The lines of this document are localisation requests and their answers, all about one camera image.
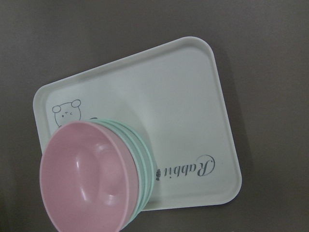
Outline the pink plastic bowl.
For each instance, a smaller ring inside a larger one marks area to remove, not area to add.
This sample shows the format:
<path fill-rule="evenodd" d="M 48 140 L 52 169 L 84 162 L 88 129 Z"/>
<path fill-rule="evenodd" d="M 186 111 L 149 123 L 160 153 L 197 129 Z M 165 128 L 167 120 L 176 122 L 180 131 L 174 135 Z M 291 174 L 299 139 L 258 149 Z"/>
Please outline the pink plastic bowl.
<path fill-rule="evenodd" d="M 130 222 L 135 209 L 139 179 L 132 155 L 121 138 L 107 127 L 95 123 L 111 140 L 108 149 L 103 150 L 103 195 L 107 204 L 108 225 L 112 232 L 118 232 Z"/>
<path fill-rule="evenodd" d="M 46 212 L 60 232 L 111 232 L 103 195 L 103 150 L 111 140 L 94 123 L 60 127 L 41 160 L 40 188 Z"/>

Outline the top mint green bowl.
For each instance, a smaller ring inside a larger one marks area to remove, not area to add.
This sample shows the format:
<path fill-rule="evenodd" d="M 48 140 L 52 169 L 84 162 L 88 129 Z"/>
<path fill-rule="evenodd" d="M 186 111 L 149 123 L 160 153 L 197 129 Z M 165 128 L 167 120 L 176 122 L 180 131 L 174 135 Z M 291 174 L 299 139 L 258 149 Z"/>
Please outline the top mint green bowl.
<path fill-rule="evenodd" d="M 107 119 L 96 119 L 95 121 L 113 131 L 123 140 L 135 162 L 139 179 L 139 193 L 135 209 L 128 220 L 131 222 L 145 208 L 153 192 L 155 165 L 152 155 L 143 139 L 129 125 Z"/>

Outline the mint green bowl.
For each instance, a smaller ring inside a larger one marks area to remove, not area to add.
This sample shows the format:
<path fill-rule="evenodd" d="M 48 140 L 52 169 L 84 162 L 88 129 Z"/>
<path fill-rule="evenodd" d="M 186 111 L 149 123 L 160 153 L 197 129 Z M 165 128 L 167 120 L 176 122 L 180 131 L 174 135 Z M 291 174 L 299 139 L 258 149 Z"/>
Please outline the mint green bowl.
<path fill-rule="evenodd" d="M 131 126 L 123 122 L 98 118 L 92 118 L 90 121 L 107 127 L 125 140 L 133 159 L 138 163 L 138 173 L 143 175 L 145 181 L 142 186 L 143 194 L 140 203 L 146 205 L 154 189 L 156 163 L 145 141 Z"/>
<path fill-rule="evenodd" d="M 142 137 L 129 125 L 123 123 L 123 122 L 119 122 L 119 121 L 115 121 L 115 120 L 108 120 L 108 119 L 101 119 L 102 122 L 106 122 L 109 124 L 112 124 L 114 126 L 117 126 L 118 128 L 121 128 L 122 130 L 126 129 L 126 133 L 129 134 L 130 138 L 132 138 L 135 143 L 137 143 L 137 147 L 139 148 L 140 152 L 141 152 L 141 157 L 146 165 L 146 167 L 144 168 L 144 170 L 147 173 L 147 179 L 149 181 L 150 186 L 147 189 L 147 193 L 146 193 L 146 198 L 145 200 L 143 200 L 142 202 L 142 207 L 141 209 L 144 210 L 145 206 L 147 205 L 152 191 L 154 189 L 154 182 L 155 182 L 155 168 L 156 168 L 156 164 L 154 162 L 153 156 L 151 154 L 151 152 L 149 151 L 146 143 L 144 142 L 144 140 L 142 139 Z"/>
<path fill-rule="evenodd" d="M 135 209 L 128 220 L 131 222 L 145 208 L 153 192 L 155 165 L 152 155 L 143 139 L 129 125 L 107 119 L 96 119 L 95 121 L 113 131 L 123 140 L 135 162 L 139 179 L 139 193 Z"/>

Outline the bottom mint green bowl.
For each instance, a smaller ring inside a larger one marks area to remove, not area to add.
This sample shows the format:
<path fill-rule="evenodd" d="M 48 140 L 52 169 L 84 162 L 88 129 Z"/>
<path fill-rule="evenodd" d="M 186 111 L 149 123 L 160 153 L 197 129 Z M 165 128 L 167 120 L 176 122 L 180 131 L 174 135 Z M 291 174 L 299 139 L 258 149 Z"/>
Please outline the bottom mint green bowl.
<path fill-rule="evenodd" d="M 123 122 L 98 118 L 92 118 L 90 121 L 107 127 L 125 140 L 133 159 L 138 163 L 138 173 L 143 175 L 145 181 L 142 186 L 143 194 L 140 203 L 146 205 L 154 189 L 156 163 L 145 141 L 131 126 Z"/>

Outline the middle mint green bowl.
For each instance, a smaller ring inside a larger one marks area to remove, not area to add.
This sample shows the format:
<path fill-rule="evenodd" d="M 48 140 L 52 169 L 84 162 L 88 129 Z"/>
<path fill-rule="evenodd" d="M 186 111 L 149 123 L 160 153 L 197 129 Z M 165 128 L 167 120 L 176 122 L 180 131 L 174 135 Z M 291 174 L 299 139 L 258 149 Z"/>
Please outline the middle mint green bowl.
<path fill-rule="evenodd" d="M 141 157 L 146 165 L 146 167 L 144 168 L 144 170 L 147 173 L 147 179 L 149 181 L 150 186 L 147 189 L 147 193 L 146 193 L 146 198 L 145 200 L 143 200 L 142 202 L 142 207 L 141 209 L 144 210 L 145 206 L 147 205 L 152 191 L 154 189 L 154 182 L 155 182 L 155 168 L 156 168 L 156 164 L 154 162 L 153 156 L 151 154 L 151 152 L 149 151 L 146 143 L 144 142 L 144 140 L 142 139 L 142 137 L 129 125 L 123 123 L 123 122 L 119 122 L 119 121 L 115 121 L 115 120 L 108 120 L 108 119 L 101 119 L 102 122 L 106 122 L 109 124 L 112 124 L 114 126 L 117 126 L 118 128 L 121 128 L 122 130 L 126 129 L 126 133 L 129 134 L 130 138 L 132 138 L 135 143 L 137 143 L 137 147 L 139 148 L 140 152 L 141 152 Z"/>

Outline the white rabbit print tray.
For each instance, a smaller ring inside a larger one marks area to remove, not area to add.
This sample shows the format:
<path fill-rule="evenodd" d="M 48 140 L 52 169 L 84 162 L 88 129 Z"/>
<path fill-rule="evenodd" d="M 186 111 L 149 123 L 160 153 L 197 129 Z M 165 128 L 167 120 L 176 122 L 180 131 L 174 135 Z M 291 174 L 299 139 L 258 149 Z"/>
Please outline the white rabbit print tray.
<path fill-rule="evenodd" d="M 211 47 L 183 37 L 47 84 L 33 111 L 41 148 L 64 123 L 109 119 L 134 129 L 157 163 L 145 210 L 224 204 L 241 172 Z"/>

